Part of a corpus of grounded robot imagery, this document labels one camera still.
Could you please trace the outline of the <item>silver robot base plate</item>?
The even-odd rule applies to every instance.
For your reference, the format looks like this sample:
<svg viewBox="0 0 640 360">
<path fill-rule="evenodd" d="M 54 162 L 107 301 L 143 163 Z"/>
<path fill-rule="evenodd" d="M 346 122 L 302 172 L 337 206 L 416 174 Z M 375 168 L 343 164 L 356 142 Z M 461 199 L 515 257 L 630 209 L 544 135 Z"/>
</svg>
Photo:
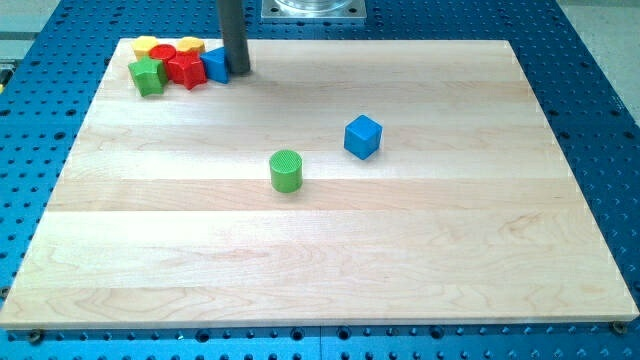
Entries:
<svg viewBox="0 0 640 360">
<path fill-rule="evenodd" d="M 364 20 L 365 0 L 263 0 L 263 20 Z"/>
</svg>

